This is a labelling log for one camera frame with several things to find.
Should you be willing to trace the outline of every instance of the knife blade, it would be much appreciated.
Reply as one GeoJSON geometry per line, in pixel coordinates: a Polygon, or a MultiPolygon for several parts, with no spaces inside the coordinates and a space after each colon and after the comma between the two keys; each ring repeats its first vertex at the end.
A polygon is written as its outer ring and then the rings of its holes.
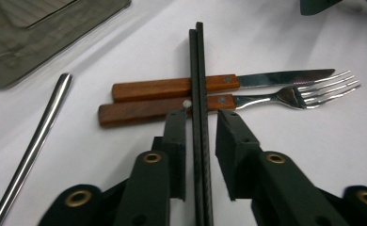
{"type": "MultiPolygon", "coordinates": [[[[206,77],[208,93],[238,89],[307,84],[331,76],[334,69],[235,74],[206,77]]],[[[116,83],[112,88],[114,102],[132,102],[190,96],[190,78],[116,83]]]]}

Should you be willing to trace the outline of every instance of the white surface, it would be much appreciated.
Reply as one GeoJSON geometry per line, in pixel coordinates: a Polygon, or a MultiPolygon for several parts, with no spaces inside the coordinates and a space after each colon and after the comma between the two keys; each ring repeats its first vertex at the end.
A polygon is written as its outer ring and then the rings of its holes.
{"type": "MultiPolygon", "coordinates": [[[[204,23],[207,74],[334,68],[363,87],[319,109],[282,105],[238,111],[265,151],[288,154],[312,182],[337,196],[367,186],[367,12],[345,3],[303,17],[297,0],[136,1],[12,89],[0,90],[0,200],[38,125],[57,78],[72,89],[4,225],[37,225],[63,190],[106,190],[129,176],[163,122],[104,130],[97,109],[113,83],[189,76],[188,30],[204,23]]],[[[260,91],[249,90],[247,93],[260,91]]],[[[191,122],[187,201],[171,201],[171,225],[195,225],[191,122]]],[[[230,202],[209,117],[215,225],[256,225],[250,201],[230,202]]]]}

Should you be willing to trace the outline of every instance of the gray tray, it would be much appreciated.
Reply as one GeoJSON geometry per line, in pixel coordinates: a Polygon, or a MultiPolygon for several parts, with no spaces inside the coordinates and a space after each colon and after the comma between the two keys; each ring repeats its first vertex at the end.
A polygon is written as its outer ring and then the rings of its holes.
{"type": "Polygon", "coordinates": [[[0,89],[12,86],[131,0],[0,0],[0,89]]]}

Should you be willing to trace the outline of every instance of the fork handle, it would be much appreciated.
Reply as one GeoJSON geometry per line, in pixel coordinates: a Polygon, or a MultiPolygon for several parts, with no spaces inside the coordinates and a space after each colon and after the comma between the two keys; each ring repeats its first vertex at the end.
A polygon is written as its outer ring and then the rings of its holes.
{"type": "MultiPolygon", "coordinates": [[[[206,76],[208,92],[237,90],[240,87],[235,74],[206,76]]],[[[145,101],[190,96],[190,78],[116,83],[112,88],[114,102],[145,101]]]]}
{"type": "MultiPolygon", "coordinates": [[[[169,111],[182,108],[183,102],[186,100],[190,100],[190,97],[100,105],[98,110],[99,124],[102,127],[113,127],[160,121],[165,118],[169,111]]],[[[232,95],[207,96],[207,109],[209,112],[217,111],[218,109],[235,109],[232,95]]]]}

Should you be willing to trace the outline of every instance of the fork tines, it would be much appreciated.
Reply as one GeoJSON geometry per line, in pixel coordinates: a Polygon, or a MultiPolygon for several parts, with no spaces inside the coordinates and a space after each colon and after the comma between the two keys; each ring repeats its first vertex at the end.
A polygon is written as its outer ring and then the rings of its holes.
{"type": "Polygon", "coordinates": [[[307,108],[316,108],[360,88],[361,83],[355,80],[355,75],[349,73],[351,71],[331,75],[314,81],[311,85],[297,87],[307,108]]]}

